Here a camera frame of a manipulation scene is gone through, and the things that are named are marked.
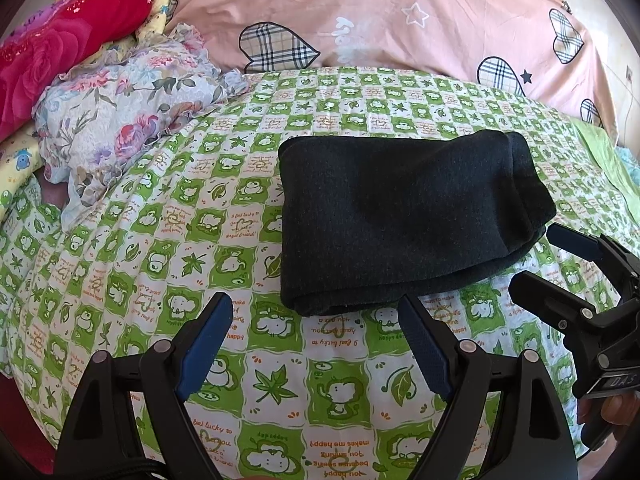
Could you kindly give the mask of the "person's right hand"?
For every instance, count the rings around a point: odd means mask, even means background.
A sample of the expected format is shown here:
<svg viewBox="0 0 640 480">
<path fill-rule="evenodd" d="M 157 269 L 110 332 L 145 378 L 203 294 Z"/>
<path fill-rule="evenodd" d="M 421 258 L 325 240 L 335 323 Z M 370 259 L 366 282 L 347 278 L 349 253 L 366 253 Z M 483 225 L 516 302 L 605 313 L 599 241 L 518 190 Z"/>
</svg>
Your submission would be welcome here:
<svg viewBox="0 0 640 480">
<path fill-rule="evenodd" d="M 628 428 L 634 422 L 640 406 L 638 391 L 627 391 L 617 396 L 609 396 L 603 400 L 600 408 L 594 406 L 594 400 L 582 399 L 578 402 L 577 422 L 585 424 L 599 413 L 602 418 L 614 426 L 614 438 L 617 442 L 623 440 Z"/>
</svg>

